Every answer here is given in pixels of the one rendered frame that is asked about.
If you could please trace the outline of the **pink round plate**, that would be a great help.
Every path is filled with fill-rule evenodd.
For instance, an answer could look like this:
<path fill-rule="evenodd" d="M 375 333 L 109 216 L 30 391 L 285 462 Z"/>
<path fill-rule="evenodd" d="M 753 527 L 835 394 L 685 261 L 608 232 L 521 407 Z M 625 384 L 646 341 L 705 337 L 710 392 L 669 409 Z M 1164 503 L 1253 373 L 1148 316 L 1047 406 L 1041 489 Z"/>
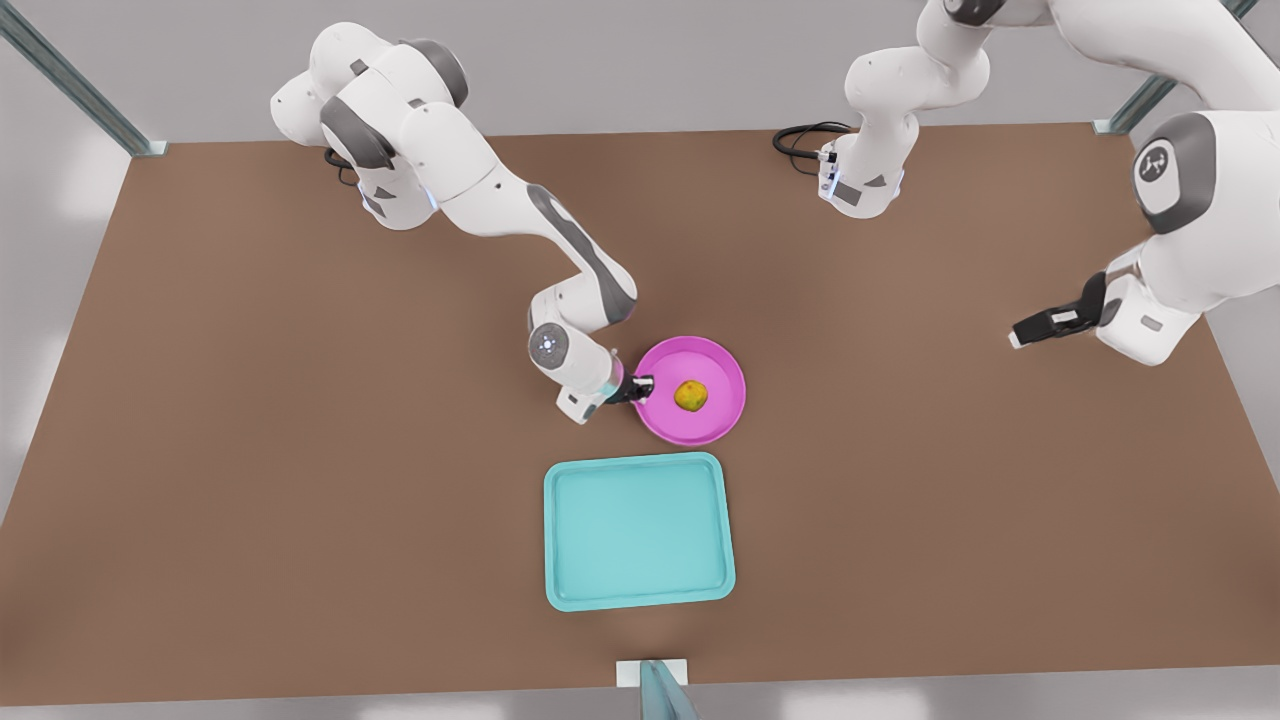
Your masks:
<path fill-rule="evenodd" d="M 699 336 L 678 336 L 649 348 L 637 374 L 654 380 L 645 404 L 636 406 L 641 423 L 657 437 L 680 446 L 709 445 L 733 429 L 746 406 L 746 380 L 735 356 L 717 342 Z M 708 400 L 696 411 L 680 407 L 675 396 L 686 382 L 707 389 Z"/>

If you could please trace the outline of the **turquoise rectangular tray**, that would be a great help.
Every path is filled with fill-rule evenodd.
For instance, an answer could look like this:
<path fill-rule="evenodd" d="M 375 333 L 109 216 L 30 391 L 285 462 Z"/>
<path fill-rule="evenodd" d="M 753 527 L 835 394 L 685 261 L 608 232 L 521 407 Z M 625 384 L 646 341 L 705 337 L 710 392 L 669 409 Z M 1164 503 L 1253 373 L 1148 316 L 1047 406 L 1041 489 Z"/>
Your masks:
<path fill-rule="evenodd" d="M 557 462 L 543 516 L 545 593 L 561 612 L 717 601 L 736 585 L 724 470 L 712 454 Z"/>

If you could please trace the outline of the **silver frame post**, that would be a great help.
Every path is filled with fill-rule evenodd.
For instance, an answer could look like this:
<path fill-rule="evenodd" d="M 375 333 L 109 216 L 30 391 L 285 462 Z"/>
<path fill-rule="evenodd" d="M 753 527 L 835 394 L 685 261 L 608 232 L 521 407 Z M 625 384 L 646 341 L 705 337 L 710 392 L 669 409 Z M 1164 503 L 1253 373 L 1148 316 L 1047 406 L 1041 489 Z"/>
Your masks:
<path fill-rule="evenodd" d="M 1260 0 L 1219 1 L 1239 24 L 1243 24 L 1243 18 Z M 1175 79 L 1149 76 L 1111 117 L 1096 119 L 1091 127 L 1100 136 L 1130 135 L 1176 87 Z"/>
<path fill-rule="evenodd" d="M 620 660 L 616 685 L 637 688 L 640 720 L 703 720 L 687 693 L 686 659 Z"/>
<path fill-rule="evenodd" d="M 132 158 L 161 158 L 166 154 L 168 142 L 150 140 L 128 120 L 10 0 L 0 0 L 0 37 Z"/>

